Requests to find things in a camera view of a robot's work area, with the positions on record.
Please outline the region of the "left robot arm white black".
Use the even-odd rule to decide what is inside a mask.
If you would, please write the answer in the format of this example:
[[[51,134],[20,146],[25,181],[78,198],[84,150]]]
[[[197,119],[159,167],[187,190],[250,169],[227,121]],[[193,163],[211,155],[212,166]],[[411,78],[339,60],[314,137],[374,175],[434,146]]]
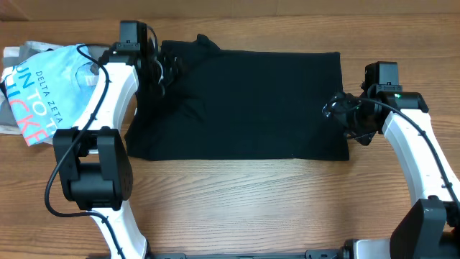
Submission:
[[[121,140],[127,105],[144,83],[161,85],[158,46],[114,44],[94,60],[99,77],[85,111],[53,137],[57,165],[45,187],[47,210],[61,218],[90,217],[110,258],[153,258],[129,203],[132,167]]]

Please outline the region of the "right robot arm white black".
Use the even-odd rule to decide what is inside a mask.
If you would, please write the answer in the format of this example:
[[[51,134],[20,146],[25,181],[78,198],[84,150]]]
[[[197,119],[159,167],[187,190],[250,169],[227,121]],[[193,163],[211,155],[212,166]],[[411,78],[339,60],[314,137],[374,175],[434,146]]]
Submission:
[[[434,135],[428,106],[416,92],[373,97],[337,93],[323,107],[346,134],[368,145],[375,133],[391,144],[408,185],[411,208],[390,237],[352,240],[341,258],[458,258],[459,179]]]

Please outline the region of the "black t-shirt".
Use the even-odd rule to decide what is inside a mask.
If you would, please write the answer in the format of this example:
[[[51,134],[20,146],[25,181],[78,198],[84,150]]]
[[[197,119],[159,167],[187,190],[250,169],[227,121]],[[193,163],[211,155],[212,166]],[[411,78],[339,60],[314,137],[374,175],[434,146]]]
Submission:
[[[343,127],[322,109],[342,90],[338,53],[222,50],[205,35],[165,41],[178,74],[158,95],[140,90],[126,133],[145,160],[349,159]]]

